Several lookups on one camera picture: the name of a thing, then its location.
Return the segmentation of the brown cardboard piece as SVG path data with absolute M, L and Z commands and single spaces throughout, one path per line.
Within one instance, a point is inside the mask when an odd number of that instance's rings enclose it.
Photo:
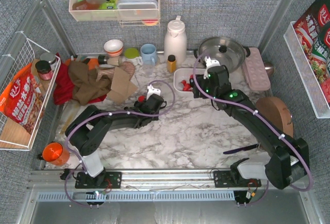
M 129 74 L 116 67 L 111 81 L 111 88 L 106 98 L 116 104 L 121 104 L 135 93 L 137 89 L 138 87 L 130 81 Z

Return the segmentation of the orange plate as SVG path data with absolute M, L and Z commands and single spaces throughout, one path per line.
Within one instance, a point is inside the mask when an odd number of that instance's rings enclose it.
M 97 58 L 89 58 L 89 61 L 88 61 L 87 65 L 88 65 L 89 70 L 95 69 L 96 67 L 99 66 L 98 59 Z

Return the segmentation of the clear plastic food container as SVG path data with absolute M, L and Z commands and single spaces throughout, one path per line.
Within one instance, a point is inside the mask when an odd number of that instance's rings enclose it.
M 122 20 L 158 18 L 157 0 L 118 0 L 117 10 Z

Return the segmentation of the white right wall basket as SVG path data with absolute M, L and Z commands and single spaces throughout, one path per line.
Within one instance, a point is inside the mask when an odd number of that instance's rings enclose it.
M 329 119 L 329 104 L 300 45 L 291 21 L 283 37 L 303 83 L 315 117 Z

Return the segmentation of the white plastic storage basket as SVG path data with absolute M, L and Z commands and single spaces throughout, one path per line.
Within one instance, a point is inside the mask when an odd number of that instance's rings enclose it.
M 193 68 L 179 68 L 174 72 L 173 86 L 175 92 L 180 97 L 193 98 L 191 91 L 183 91 L 182 81 L 189 82 L 190 76 L 193 74 Z

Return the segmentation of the red lid jar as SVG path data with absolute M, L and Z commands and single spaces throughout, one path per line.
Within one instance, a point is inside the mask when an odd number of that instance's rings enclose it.
M 39 60 L 35 64 L 35 68 L 38 72 L 38 76 L 44 81 L 50 81 L 53 77 L 53 71 L 49 62 L 45 60 Z

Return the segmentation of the red capsule number two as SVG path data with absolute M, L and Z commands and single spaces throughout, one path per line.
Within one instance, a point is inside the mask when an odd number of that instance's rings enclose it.
M 188 84 L 185 84 L 184 87 L 183 87 L 183 91 L 184 92 L 192 91 L 192 87 Z

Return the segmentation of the black bottle cap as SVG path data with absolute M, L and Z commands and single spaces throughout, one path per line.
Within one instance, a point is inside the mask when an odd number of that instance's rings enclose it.
M 97 60 L 99 65 L 104 65 L 107 64 L 108 57 L 106 55 L 99 55 Z

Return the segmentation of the orange striped bowl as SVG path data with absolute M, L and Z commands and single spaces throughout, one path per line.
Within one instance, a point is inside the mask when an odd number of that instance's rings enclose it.
M 104 50 L 111 56 L 119 56 L 123 52 L 123 42 L 118 39 L 111 39 L 104 44 Z

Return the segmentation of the steel pot with lid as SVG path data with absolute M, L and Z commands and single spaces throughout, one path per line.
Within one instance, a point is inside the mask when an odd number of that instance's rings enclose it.
M 202 55 L 199 62 L 206 67 L 204 61 L 205 56 L 217 60 L 220 65 L 225 65 L 229 73 L 236 71 L 251 55 L 251 51 L 247 46 L 243 46 L 232 38 L 228 37 L 211 37 L 204 40 L 198 49 L 193 51 L 197 59 Z

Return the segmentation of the orange juice bottle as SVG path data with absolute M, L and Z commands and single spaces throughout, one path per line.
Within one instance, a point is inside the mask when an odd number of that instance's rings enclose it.
M 167 59 L 167 70 L 173 73 L 176 70 L 176 57 L 174 55 L 169 55 Z

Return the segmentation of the red coffee capsule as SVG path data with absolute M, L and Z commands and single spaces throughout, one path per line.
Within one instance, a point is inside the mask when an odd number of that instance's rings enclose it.
M 145 96 L 144 95 L 141 95 L 138 97 L 138 102 L 143 102 L 145 101 Z
M 186 80 L 182 80 L 182 81 L 180 82 L 180 85 L 184 88 L 184 87 L 187 85 Z

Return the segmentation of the round wooden cutting board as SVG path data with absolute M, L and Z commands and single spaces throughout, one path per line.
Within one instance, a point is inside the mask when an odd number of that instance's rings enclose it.
M 255 106 L 275 127 L 293 137 L 292 114 L 280 98 L 260 98 Z

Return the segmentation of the orange snack bag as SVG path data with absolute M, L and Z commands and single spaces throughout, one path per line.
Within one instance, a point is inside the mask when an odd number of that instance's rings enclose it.
M 42 113 L 42 95 L 36 91 L 32 64 L 22 68 L 1 94 L 1 113 L 32 134 Z

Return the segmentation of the brown cloth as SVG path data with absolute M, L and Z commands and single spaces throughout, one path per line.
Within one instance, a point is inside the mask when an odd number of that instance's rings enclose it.
M 80 61 L 71 61 L 68 66 L 68 75 L 74 84 L 72 97 L 81 105 L 87 105 L 91 100 L 105 96 L 111 88 L 109 78 L 97 79 L 97 70 L 89 70 L 87 64 Z

